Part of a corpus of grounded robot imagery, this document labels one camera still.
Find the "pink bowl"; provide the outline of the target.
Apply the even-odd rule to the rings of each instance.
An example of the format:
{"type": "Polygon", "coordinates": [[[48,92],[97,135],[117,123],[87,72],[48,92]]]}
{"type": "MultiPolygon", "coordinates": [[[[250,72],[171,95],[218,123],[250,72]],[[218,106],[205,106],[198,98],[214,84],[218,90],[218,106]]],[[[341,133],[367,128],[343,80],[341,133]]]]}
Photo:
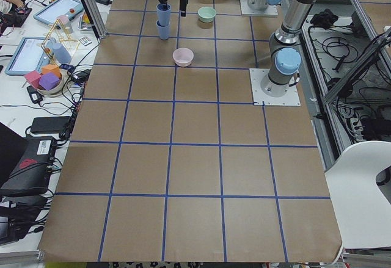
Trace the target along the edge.
{"type": "Polygon", "coordinates": [[[178,48],[172,53],[172,57],[179,67],[188,67],[194,59],[194,53],[189,48],[178,48]]]}

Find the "teach pendant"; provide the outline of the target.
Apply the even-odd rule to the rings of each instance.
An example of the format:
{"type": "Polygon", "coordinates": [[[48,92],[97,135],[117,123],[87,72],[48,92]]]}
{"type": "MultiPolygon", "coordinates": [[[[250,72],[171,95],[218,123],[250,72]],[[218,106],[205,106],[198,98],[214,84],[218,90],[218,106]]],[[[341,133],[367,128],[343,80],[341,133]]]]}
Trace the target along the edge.
{"type": "Polygon", "coordinates": [[[41,11],[33,15],[33,18],[44,24],[53,24],[57,17],[66,15],[69,20],[84,11],[84,7],[79,0],[55,0],[41,11]]]}
{"type": "Polygon", "coordinates": [[[50,63],[41,45],[43,37],[23,37],[16,48],[5,74],[9,76],[24,76],[31,71],[42,72],[42,67],[50,63]]]}

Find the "red yellow mango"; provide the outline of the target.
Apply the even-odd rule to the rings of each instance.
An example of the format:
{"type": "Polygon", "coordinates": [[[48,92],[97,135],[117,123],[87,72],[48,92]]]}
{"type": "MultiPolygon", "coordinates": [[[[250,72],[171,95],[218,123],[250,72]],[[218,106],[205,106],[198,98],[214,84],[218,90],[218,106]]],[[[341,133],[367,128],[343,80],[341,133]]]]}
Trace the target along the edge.
{"type": "Polygon", "coordinates": [[[82,22],[82,26],[83,27],[86,27],[86,26],[90,25],[89,17],[86,14],[83,14],[83,16],[81,18],[81,22],[82,22]]]}

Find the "bowl of foam cubes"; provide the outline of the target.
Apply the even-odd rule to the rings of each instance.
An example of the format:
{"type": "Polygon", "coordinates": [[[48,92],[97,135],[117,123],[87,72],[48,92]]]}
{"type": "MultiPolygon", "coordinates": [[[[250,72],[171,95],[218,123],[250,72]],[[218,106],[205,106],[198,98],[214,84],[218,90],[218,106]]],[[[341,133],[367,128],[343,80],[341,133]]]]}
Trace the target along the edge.
{"type": "Polygon", "coordinates": [[[59,66],[54,64],[44,65],[40,73],[31,71],[24,78],[40,94],[48,97],[59,96],[65,80],[59,66]]]}

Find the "aluminium frame post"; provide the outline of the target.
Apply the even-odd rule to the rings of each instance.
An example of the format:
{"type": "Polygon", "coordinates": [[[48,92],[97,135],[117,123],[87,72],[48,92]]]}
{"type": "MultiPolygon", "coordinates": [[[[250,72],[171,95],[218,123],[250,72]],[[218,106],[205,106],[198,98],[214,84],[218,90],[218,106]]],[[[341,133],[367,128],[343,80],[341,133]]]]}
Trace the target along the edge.
{"type": "Polygon", "coordinates": [[[97,39],[104,39],[107,36],[107,29],[97,7],[95,0],[81,0],[84,10],[88,16],[92,30],[97,39]]]}

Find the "blue cup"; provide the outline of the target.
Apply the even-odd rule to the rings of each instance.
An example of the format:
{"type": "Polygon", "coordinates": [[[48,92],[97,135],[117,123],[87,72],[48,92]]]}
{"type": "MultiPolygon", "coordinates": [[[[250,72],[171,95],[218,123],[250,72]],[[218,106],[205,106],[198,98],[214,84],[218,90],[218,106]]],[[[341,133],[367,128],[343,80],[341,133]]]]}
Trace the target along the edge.
{"type": "Polygon", "coordinates": [[[168,26],[170,23],[170,13],[171,13],[171,6],[170,4],[158,4],[156,6],[156,12],[158,17],[158,23],[160,26],[168,26]]]}
{"type": "Polygon", "coordinates": [[[156,22],[158,35],[161,40],[167,40],[170,37],[170,23],[162,25],[159,21],[156,22]]]}

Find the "front teach pendant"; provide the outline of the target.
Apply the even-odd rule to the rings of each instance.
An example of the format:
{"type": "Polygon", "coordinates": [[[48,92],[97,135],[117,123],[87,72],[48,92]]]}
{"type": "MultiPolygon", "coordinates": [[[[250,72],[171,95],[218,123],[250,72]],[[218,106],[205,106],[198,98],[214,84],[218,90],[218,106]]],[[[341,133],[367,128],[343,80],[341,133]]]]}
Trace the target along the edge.
{"type": "Polygon", "coordinates": [[[16,48],[5,74],[9,76],[24,76],[31,71],[42,72],[42,67],[50,63],[41,45],[43,37],[23,37],[16,48]]]}

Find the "rear teach pendant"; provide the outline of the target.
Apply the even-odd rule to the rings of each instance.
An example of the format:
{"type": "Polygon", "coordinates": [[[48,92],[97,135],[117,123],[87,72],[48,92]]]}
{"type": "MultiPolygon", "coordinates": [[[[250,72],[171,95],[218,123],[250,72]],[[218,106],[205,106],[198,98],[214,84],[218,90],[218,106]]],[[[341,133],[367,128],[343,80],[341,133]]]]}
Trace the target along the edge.
{"type": "Polygon", "coordinates": [[[79,0],[55,0],[41,11],[33,15],[33,18],[44,24],[53,24],[57,17],[66,15],[69,20],[84,11],[84,7],[79,0]]]}

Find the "white chair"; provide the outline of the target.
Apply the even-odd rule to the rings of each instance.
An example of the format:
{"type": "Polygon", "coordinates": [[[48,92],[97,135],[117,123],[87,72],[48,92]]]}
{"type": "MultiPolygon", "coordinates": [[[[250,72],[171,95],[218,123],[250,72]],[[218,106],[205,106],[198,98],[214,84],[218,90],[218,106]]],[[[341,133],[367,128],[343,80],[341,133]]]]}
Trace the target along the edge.
{"type": "Polygon", "coordinates": [[[344,248],[390,246],[390,202],[376,177],[390,167],[390,143],[359,142],[325,172],[344,248]]]}

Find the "black power adapter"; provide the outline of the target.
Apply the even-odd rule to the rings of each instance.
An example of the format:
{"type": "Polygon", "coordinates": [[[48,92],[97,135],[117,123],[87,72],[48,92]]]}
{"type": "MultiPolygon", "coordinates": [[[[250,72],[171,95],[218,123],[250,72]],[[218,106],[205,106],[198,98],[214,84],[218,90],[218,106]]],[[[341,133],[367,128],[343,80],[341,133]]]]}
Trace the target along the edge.
{"type": "Polygon", "coordinates": [[[112,1],[111,0],[95,0],[95,2],[103,5],[111,5],[112,1]]]}

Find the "green bowl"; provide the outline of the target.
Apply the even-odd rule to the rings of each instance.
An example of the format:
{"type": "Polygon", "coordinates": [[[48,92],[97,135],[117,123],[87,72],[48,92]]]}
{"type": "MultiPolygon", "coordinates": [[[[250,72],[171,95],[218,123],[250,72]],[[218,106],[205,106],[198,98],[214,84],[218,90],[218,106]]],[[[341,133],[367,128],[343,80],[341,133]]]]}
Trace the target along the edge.
{"type": "Polygon", "coordinates": [[[216,17],[216,10],[212,7],[205,6],[199,8],[197,14],[198,14],[198,19],[202,23],[211,23],[214,21],[216,17]]]}

